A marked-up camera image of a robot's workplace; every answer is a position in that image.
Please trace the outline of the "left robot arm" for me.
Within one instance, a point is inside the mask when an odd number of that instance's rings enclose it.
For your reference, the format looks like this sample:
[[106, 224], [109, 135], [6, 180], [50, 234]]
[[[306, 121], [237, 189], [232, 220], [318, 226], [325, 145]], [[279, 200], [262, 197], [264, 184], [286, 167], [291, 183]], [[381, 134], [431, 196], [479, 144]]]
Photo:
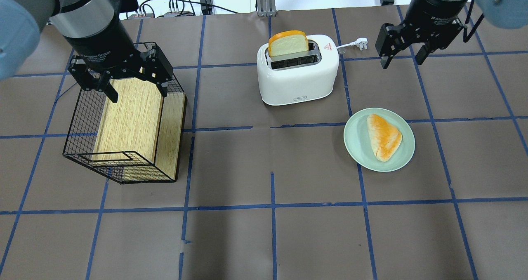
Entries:
[[156, 85], [162, 96], [174, 80], [161, 48], [136, 49], [111, 0], [0, 0], [1, 79], [13, 77], [35, 51], [47, 22], [77, 53], [69, 73], [85, 91], [104, 93], [113, 103], [118, 92], [111, 80], [137, 78]]

